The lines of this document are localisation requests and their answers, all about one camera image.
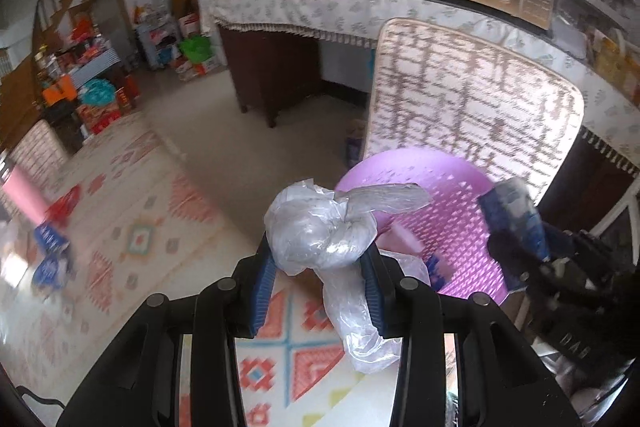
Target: purple plastic basket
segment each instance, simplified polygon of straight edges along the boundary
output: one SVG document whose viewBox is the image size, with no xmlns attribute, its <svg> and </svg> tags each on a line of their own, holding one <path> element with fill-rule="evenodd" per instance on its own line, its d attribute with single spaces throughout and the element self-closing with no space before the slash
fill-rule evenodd
<svg viewBox="0 0 640 427">
<path fill-rule="evenodd" d="M 500 266 L 489 257 L 489 233 L 476 198 L 494 187 L 486 175 L 463 159 L 429 148 L 396 149 L 363 160 L 335 187 L 417 183 L 430 193 L 429 206 L 402 216 L 376 213 L 378 231 L 391 220 L 401 223 L 425 245 L 421 257 L 442 256 L 456 272 L 441 293 L 468 298 L 482 291 L 498 304 L 507 296 Z"/>
</svg>

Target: green bag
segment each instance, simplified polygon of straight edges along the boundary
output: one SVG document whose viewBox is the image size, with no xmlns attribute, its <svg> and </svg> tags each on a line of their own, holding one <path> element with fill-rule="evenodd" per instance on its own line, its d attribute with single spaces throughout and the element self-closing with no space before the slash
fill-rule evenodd
<svg viewBox="0 0 640 427">
<path fill-rule="evenodd" d="M 202 35 L 183 40 L 180 43 L 180 51 L 189 59 L 191 64 L 201 64 L 213 56 L 211 42 Z"/>
</svg>

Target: pink bottle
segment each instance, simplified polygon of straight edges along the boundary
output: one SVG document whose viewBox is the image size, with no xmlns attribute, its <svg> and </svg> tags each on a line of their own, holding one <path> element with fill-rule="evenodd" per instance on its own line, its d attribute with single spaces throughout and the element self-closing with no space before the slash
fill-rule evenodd
<svg viewBox="0 0 640 427">
<path fill-rule="evenodd" d="M 36 227 L 47 219 L 49 203 L 28 174 L 8 157 L 7 151 L 0 153 L 0 184 L 9 199 Z"/>
</svg>

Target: screw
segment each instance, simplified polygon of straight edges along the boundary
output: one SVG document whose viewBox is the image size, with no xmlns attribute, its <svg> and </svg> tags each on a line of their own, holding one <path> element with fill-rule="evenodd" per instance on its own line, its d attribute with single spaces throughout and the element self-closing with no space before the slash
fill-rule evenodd
<svg viewBox="0 0 640 427">
<path fill-rule="evenodd" d="M 487 306 L 487 304 L 491 302 L 491 297 L 483 292 L 474 293 L 472 299 L 476 304 L 480 304 L 481 306 Z"/>
<path fill-rule="evenodd" d="M 146 298 L 146 305 L 151 306 L 152 308 L 157 308 L 163 302 L 164 295 L 162 295 L 161 293 L 154 293 L 153 295 L 149 295 Z"/>
<path fill-rule="evenodd" d="M 236 287 L 236 280 L 233 277 L 225 277 L 218 281 L 218 289 L 228 292 Z"/>
<path fill-rule="evenodd" d="M 413 277 L 404 277 L 400 281 L 400 287 L 405 290 L 415 290 L 418 287 L 418 282 Z"/>
</svg>

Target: patterned chair cover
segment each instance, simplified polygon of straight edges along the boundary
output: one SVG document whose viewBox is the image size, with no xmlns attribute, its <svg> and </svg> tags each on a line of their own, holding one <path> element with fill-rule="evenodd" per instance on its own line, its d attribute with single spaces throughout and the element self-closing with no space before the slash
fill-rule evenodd
<svg viewBox="0 0 640 427">
<path fill-rule="evenodd" d="M 43 187 L 47 178 L 57 172 L 69 159 L 69 155 L 55 131 L 45 120 L 37 121 L 9 156 L 30 175 L 40 188 Z M 1 188 L 0 203 L 9 216 L 20 216 L 23 220 L 28 221 L 26 217 L 21 215 L 13 201 L 6 197 Z"/>
<path fill-rule="evenodd" d="M 492 181 L 523 178 L 538 203 L 582 122 L 568 80 L 509 50 L 411 19 L 380 31 L 364 157 L 430 146 Z"/>
</svg>

